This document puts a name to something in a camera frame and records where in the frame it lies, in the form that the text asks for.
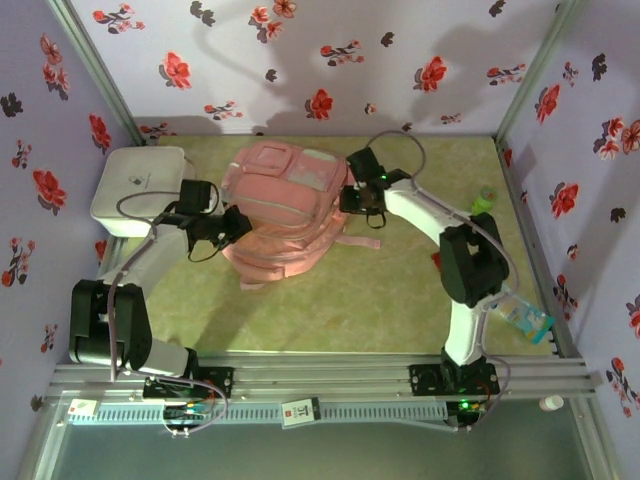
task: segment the small white cap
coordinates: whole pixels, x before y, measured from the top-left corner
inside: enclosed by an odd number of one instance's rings
[[[553,412],[564,406],[564,400],[560,395],[551,395],[540,399],[540,408],[545,412]]]

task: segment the pink backpack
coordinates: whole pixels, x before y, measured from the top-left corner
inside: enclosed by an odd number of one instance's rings
[[[380,241],[343,235],[348,214],[340,190],[353,178],[344,157],[263,141],[238,152],[221,187],[253,230],[222,250],[240,273],[243,289],[256,289],[309,270],[333,242],[380,248]]]

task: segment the white box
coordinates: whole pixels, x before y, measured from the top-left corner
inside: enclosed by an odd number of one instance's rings
[[[98,189],[91,202],[91,216],[116,237],[144,237],[149,225],[122,217],[118,201],[133,193],[179,192],[183,179],[195,178],[195,169],[180,147],[128,147],[107,158]],[[153,220],[177,195],[144,195],[121,206],[126,213]]]

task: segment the water bottle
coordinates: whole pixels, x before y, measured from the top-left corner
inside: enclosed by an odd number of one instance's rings
[[[502,286],[503,292],[509,292],[506,285]],[[496,313],[507,323],[520,329],[531,343],[540,343],[553,325],[553,317],[531,305],[519,295],[512,295],[494,307]]]

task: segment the wall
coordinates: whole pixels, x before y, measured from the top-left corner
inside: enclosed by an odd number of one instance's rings
[[[506,154],[537,225],[550,293],[602,374],[598,397],[627,478],[640,467],[639,23],[635,0],[590,2]]]
[[[494,133],[558,0],[71,0],[147,137]]]
[[[128,145],[42,0],[0,16],[0,477],[14,478],[55,364],[71,288],[105,237],[88,213],[106,155]]]

